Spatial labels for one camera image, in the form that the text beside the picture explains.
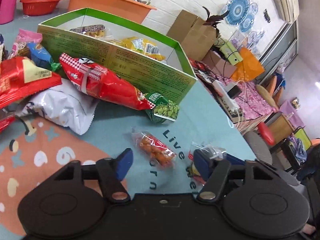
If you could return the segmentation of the small clear candy packet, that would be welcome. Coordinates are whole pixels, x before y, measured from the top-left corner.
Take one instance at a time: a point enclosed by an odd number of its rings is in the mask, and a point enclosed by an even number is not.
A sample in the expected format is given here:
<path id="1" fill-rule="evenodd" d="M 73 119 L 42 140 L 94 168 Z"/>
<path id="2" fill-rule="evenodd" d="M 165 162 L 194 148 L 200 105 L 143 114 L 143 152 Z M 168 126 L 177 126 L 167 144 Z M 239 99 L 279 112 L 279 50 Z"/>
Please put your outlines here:
<path id="1" fill-rule="evenodd" d="M 216 162 L 226 159 L 227 152 L 224 148 L 214 147 L 212 144 L 198 145 L 193 142 L 188 158 L 191 161 L 191 164 L 186 168 L 188 177 L 204 186 L 217 166 Z"/>

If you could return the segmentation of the small orange peanut packet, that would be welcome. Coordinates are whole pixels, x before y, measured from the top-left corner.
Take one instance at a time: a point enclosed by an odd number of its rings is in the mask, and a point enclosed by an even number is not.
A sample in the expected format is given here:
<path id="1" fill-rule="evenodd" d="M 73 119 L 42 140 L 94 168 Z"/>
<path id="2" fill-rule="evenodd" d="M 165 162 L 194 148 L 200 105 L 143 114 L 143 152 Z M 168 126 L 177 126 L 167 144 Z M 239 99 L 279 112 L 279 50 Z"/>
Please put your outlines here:
<path id="1" fill-rule="evenodd" d="M 133 132 L 132 139 L 151 161 L 163 168 L 173 167 L 176 153 L 154 135 L 149 132 Z"/>

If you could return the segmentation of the green pea snack packet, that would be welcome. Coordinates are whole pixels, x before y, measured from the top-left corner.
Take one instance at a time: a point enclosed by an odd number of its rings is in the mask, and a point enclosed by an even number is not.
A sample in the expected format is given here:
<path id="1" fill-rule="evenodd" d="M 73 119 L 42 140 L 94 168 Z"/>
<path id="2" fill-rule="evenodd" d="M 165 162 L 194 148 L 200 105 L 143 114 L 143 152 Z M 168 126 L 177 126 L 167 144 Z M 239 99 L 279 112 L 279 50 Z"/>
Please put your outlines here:
<path id="1" fill-rule="evenodd" d="M 162 124 L 168 121 L 176 121 L 180 111 L 178 104 L 159 93 L 148 93 L 144 96 L 148 102 L 153 105 L 151 109 L 145 110 L 147 116 L 153 123 Z"/>

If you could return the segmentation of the white snack bag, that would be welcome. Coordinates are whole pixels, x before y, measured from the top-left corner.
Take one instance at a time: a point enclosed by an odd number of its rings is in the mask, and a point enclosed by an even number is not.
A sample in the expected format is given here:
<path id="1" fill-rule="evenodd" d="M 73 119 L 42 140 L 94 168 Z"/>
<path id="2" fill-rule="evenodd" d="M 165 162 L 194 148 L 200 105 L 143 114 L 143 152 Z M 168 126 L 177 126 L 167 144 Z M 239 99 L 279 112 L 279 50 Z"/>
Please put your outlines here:
<path id="1" fill-rule="evenodd" d="M 76 89 L 71 81 L 38 92 L 23 100 L 17 107 L 19 117 L 31 114 L 63 127 L 70 128 L 78 135 L 85 134 L 93 119 L 98 100 Z"/>

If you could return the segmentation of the long red chip bag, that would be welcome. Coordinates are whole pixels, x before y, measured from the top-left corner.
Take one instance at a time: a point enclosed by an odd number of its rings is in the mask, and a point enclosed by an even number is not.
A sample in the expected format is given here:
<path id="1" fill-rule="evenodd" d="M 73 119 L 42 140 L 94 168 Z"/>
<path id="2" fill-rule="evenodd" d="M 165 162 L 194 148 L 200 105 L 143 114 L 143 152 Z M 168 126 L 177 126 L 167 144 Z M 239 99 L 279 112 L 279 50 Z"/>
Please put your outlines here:
<path id="1" fill-rule="evenodd" d="M 90 59 L 62 53 L 59 62 L 71 83 L 86 95 L 138 111 L 155 107 L 134 85 Z"/>

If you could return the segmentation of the red bag with yellow label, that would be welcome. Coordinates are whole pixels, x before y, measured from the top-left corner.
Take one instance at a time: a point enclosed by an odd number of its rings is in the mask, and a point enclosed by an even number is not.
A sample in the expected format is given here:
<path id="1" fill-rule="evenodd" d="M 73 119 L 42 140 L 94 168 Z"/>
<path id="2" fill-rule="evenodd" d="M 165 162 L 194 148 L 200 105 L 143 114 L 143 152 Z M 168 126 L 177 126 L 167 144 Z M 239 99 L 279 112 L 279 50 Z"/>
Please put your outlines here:
<path id="1" fill-rule="evenodd" d="M 27 57 L 4 60 L 1 62 L 1 108 L 61 84 L 59 74 L 36 66 Z"/>

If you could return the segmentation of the blue green snack packet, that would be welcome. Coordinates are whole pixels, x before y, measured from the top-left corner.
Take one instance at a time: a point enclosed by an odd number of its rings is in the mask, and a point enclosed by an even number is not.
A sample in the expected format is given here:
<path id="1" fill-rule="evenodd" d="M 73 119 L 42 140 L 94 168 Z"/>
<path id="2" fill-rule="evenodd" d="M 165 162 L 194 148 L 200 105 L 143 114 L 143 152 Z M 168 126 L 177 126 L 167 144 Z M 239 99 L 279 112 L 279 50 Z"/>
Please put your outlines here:
<path id="1" fill-rule="evenodd" d="M 38 66 L 52 72 L 58 72 L 61 68 L 60 63 L 53 61 L 52 56 L 39 43 L 29 42 L 27 48 L 30 50 L 31 60 Z"/>

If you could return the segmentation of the pink clear snack bag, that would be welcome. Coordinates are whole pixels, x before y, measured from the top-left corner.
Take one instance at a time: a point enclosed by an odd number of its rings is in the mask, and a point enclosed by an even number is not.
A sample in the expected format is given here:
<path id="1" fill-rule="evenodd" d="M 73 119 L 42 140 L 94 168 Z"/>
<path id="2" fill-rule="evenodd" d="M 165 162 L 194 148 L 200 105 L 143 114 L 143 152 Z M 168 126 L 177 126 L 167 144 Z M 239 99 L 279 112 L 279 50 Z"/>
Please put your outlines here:
<path id="1" fill-rule="evenodd" d="M 12 50 L 9 53 L 8 59 L 12 59 L 16 56 L 31 57 L 30 49 L 27 44 L 35 43 L 40 44 L 42 41 L 42 34 L 29 30 L 19 29 L 15 41 L 12 45 Z"/>

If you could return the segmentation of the white power strip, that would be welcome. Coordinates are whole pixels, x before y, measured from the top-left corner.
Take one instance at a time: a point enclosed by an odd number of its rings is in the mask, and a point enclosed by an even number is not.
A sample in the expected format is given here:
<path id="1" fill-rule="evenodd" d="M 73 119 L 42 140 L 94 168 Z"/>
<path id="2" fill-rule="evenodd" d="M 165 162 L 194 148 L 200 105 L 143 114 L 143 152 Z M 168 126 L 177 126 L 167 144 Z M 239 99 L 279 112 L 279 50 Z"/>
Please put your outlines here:
<path id="1" fill-rule="evenodd" d="M 219 80 L 215 80 L 212 83 L 214 89 L 216 92 L 219 94 L 219 96 L 222 98 L 223 102 L 225 105 L 228 106 L 228 109 L 232 112 L 237 111 L 240 109 L 239 105 L 236 103 L 234 99 L 232 99 L 226 90 L 226 87 L 224 86 L 223 83 L 221 83 Z"/>

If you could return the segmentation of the orange plastic bag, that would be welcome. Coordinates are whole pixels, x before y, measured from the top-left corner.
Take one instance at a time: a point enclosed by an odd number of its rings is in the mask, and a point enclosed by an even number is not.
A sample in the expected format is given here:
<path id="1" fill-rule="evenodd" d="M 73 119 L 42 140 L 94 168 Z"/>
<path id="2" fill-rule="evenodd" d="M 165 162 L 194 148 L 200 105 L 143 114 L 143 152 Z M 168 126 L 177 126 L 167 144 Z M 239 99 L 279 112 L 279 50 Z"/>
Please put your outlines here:
<path id="1" fill-rule="evenodd" d="M 235 65 L 236 70 L 231 75 L 233 81 L 243 80 L 249 82 L 265 71 L 262 64 L 255 58 L 250 50 L 242 47 L 239 53 L 243 60 Z"/>

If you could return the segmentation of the green cardboard snack box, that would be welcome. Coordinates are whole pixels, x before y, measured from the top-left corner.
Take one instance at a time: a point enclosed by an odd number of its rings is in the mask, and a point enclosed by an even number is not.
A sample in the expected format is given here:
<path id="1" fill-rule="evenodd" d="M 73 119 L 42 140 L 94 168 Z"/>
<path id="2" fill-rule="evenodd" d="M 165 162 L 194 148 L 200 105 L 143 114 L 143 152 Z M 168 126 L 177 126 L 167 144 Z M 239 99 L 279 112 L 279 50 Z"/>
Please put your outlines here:
<path id="1" fill-rule="evenodd" d="M 103 24 L 105 36 L 94 38 L 70 31 Z M 42 45 L 57 60 L 62 53 L 87 58 L 117 73 L 144 93 L 158 92 L 179 103 L 197 78 L 181 45 L 161 33 L 125 18 L 92 8 L 83 8 L 41 22 Z M 124 48 L 128 37 L 148 39 L 166 57 L 157 61 Z"/>

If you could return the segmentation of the green small carton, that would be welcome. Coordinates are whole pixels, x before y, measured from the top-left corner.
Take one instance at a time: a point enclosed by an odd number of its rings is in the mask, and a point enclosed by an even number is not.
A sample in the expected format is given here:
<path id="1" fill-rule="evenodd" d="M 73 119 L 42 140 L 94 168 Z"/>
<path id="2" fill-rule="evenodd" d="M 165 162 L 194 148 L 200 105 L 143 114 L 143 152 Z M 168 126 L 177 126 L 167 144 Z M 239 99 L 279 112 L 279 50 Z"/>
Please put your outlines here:
<path id="1" fill-rule="evenodd" d="M 220 46 L 220 51 L 223 53 L 225 59 L 233 66 L 243 61 L 239 51 L 230 41 L 223 41 L 222 45 Z"/>

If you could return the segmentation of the yellow snack bag in box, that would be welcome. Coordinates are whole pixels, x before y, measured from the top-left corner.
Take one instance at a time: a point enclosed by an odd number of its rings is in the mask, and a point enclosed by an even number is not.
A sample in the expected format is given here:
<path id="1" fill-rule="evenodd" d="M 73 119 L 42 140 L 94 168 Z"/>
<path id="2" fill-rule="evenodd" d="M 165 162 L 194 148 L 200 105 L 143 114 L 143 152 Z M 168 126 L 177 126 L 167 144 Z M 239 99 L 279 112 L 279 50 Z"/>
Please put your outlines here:
<path id="1" fill-rule="evenodd" d="M 121 40 L 120 44 L 124 48 L 140 53 L 157 61 L 163 61 L 166 59 L 166 57 L 160 53 L 157 44 L 145 38 L 128 37 Z"/>

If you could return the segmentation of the brown cardboard box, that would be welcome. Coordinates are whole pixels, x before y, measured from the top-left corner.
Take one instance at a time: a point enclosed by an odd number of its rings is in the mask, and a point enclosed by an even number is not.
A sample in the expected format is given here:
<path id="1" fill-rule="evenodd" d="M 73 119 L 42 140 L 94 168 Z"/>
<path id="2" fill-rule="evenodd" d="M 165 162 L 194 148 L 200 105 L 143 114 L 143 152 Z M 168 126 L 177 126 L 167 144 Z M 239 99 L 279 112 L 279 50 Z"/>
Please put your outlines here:
<path id="1" fill-rule="evenodd" d="M 181 10 L 167 36 L 178 41 L 187 57 L 202 61 L 216 41 L 217 30 L 188 11 Z"/>

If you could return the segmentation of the clear yellow snack in box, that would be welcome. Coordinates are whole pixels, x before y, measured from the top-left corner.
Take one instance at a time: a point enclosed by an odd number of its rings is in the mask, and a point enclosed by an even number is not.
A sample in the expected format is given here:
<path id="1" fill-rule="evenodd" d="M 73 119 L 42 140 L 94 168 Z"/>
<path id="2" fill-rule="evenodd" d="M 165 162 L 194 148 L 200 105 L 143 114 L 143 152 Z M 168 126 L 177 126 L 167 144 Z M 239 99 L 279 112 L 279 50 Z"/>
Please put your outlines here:
<path id="1" fill-rule="evenodd" d="M 105 26 L 103 24 L 87 25 L 83 27 L 72 28 L 70 31 L 87 35 L 94 38 L 105 36 Z"/>

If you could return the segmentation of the dark red potted plant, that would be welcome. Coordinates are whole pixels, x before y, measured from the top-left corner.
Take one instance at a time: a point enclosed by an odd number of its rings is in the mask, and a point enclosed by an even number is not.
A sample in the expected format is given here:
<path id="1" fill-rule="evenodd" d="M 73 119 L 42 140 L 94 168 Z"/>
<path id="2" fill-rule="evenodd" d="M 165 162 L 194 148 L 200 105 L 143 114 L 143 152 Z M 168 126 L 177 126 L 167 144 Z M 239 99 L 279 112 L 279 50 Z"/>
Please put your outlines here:
<path id="1" fill-rule="evenodd" d="M 218 38 L 220 35 L 220 31 L 217 28 L 217 25 L 229 14 L 229 10 L 227 10 L 222 15 L 211 15 L 209 10 L 206 7 L 203 7 L 203 9 L 207 13 L 207 19 L 203 25 L 206 25 L 206 26 L 210 25 L 211 27 L 213 27 L 216 31 L 216 38 Z"/>

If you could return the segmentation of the orange plastic basin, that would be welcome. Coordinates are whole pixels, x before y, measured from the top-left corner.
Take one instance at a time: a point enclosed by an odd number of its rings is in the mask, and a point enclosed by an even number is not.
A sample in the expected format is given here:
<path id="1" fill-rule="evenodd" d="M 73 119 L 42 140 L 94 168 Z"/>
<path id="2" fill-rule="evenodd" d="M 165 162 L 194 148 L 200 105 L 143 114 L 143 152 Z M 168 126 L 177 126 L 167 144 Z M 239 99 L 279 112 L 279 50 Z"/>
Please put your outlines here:
<path id="1" fill-rule="evenodd" d="M 126 18 L 136 23 L 143 23 L 150 11 L 156 10 L 133 0 L 69 0 L 68 11 L 92 8 Z"/>

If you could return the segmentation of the red plastic basket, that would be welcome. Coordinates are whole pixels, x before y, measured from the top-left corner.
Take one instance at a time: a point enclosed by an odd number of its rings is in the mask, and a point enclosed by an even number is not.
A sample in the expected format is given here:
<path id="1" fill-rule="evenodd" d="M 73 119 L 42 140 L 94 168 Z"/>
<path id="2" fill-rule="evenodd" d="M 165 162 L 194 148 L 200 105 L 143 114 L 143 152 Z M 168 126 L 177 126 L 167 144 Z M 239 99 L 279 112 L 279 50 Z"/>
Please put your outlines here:
<path id="1" fill-rule="evenodd" d="M 27 16 L 51 14 L 62 0 L 20 0 L 23 13 Z"/>

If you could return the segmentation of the pink thermos bottle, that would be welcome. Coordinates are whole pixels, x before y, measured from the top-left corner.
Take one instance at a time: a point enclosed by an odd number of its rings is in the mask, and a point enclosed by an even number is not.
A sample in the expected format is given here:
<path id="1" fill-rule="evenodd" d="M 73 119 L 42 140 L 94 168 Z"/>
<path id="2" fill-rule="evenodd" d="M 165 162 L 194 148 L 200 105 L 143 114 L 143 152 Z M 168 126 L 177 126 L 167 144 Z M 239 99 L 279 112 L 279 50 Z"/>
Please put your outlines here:
<path id="1" fill-rule="evenodd" d="M 6 24 L 14 19 L 17 0 L 1 0 L 1 24 Z"/>

